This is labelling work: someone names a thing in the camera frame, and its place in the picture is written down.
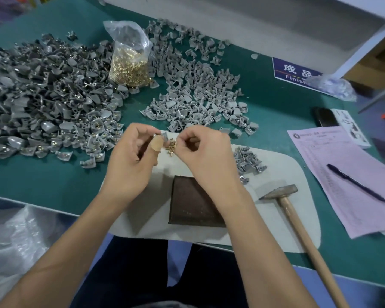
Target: plastic bag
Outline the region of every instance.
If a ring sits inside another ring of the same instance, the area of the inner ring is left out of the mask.
[[[104,27],[115,41],[110,79],[129,87],[149,85],[147,63],[153,43],[143,29],[127,20],[104,21]]]
[[[0,300],[63,232],[54,212],[0,209]]]
[[[305,79],[305,83],[343,101],[356,101],[356,92],[345,79],[334,78],[331,75],[313,76]]]

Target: left hand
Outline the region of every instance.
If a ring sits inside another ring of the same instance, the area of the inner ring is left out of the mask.
[[[140,123],[128,126],[111,153],[99,196],[124,210],[145,189],[159,154],[149,144],[154,134],[161,131]]]

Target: sign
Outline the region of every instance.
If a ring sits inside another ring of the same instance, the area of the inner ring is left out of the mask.
[[[287,81],[289,83],[293,83],[302,87],[306,87],[308,89],[313,89],[314,91],[327,94],[325,92],[320,91],[319,89],[310,87],[304,82],[307,77],[321,76],[321,72],[275,57],[272,58],[272,64],[274,66],[274,76],[276,79]]]

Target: black pen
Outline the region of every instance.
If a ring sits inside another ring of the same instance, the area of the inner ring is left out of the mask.
[[[328,166],[328,168],[333,171],[336,175],[340,176],[341,178],[343,179],[347,179],[349,180],[350,182],[352,182],[354,185],[358,186],[359,188],[361,188],[362,190],[364,190],[365,192],[369,193],[371,196],[373,196],[374,198],[378,199],[379,201],[382,201],[382,202],[385,202],[385,199],[383,197],[381,197],[378,193],[376,193],[375,191],[372,191],[371,189],[369,189],[368,187],[365,187],[364,185],[362,185],[361,183],[357,182],[356,180],[354,180],[352,177],[349,177],[348,175],[346,175],[345,173],[342,173],[339,169],[337,169],[335,166],[333,166],[332,164],[327,164],[326,166]]]

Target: teal workbench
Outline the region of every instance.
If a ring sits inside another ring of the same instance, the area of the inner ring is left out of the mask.
[[[10,47],[15,42],[33,41],[43,33],[66,38],[74,30],[85,45],[110,39],[103,27],[103,20],[133,20],[145,27],[149,17],[120,9],[102,6],[96,0],[52,0],[48,4],[24,15],[0,28],[0,46]],[[252,60],[251,51],[229,46],[221,62],[221,68],[241,74],[238,87],[248,103],[250,121],[259,124],[259,130],[251,137],[245,133],[232,142],[255,148],[287,154],[298,161],[307,177],[321,224],[319,251],[334,274],[385,285],[385,237],[371,234],[351,240],[335,215],[323,190],[305,166],[287,130],[314,127],[310,114],[313,106],[348,110],[359,122],[353,103],[283,82],[274,78],[272,60],[260,55]],[[165,129],[166,121],[149,121],[138,111],[144,109],[159,93],[166,93],[164,81],[158,81],[157,89],[143,88],[131,95],[122,107],[122,123],[152,124]],[[211,125],[218,129],[230,125],[224,119]],[[379,158],[374,147],[368,153]],[[84,152],[74,150],[72,161],[64,163],[51,154],[44,159],[16,155],[0,160],[0,197],[34,204],[70,214],[81,214],[97,194],[103,181],[108,157],[95,169],[84,170],[80,160],[87,159]],[[306,254],[287,253],[292,264],[311,268]]]

